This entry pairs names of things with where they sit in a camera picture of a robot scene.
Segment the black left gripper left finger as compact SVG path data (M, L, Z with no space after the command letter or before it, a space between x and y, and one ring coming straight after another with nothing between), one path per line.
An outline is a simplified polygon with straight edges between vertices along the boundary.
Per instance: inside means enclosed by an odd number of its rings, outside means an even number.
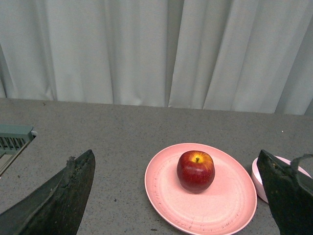
M0 215L2 235L75 235L80 227L95 172L88 150L23 200Z

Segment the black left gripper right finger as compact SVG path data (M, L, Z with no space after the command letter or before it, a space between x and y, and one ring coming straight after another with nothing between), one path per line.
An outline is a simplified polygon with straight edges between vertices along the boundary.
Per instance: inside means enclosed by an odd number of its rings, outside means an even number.
M263 187L282 235L313 233L313 179L298 169L302 160L312 157L304 154L287 164L263 149L259 153Z

